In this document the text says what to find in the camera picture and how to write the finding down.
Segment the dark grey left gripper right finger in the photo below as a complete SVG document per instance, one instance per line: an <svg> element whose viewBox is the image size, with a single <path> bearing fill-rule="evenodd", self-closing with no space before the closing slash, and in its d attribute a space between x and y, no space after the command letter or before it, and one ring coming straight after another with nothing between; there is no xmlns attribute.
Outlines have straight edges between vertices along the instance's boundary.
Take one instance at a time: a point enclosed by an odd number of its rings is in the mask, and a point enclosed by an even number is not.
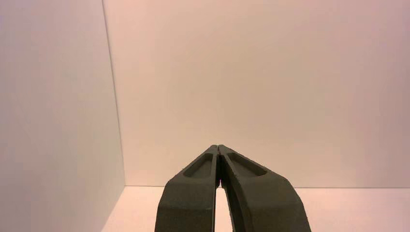
<svg viewBox="0 0 410 232"><path fill-rule="evenodd" d="M309 232L303 202L288 179L219 145L221 184L234 232Z"/></svg>

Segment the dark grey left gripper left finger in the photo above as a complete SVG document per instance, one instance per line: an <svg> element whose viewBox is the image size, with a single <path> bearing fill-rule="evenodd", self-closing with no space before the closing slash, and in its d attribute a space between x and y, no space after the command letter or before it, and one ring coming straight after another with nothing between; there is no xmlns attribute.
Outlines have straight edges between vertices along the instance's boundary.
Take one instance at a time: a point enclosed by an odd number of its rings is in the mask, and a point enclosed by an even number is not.
<svg viewBox="0 0 410 232"><path fill-rule="evenodd" d="M155 231L213 232L220 153L211 145L165 185L158 204Z"/></svg>

